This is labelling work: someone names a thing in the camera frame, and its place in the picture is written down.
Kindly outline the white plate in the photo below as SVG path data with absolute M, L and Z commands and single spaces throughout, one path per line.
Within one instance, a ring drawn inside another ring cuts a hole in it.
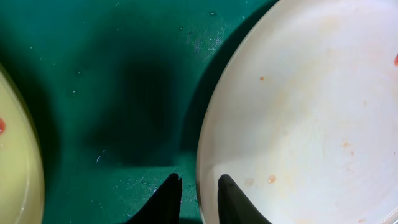
M 228 174 L 272 223 L 397 222 L 397 1 L 281 0 L 213 92 L 198 203 Z

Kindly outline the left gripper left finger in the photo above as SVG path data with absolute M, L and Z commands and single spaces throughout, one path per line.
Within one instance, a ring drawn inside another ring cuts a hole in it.
M 181 198 L 182 179 L 172 173 L 125 224 L 179 224 Z

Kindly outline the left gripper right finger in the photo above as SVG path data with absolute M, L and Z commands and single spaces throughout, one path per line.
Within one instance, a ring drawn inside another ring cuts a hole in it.
M 218 179 L 218 216 L 220 224 L 271 224 L 228 174 Z

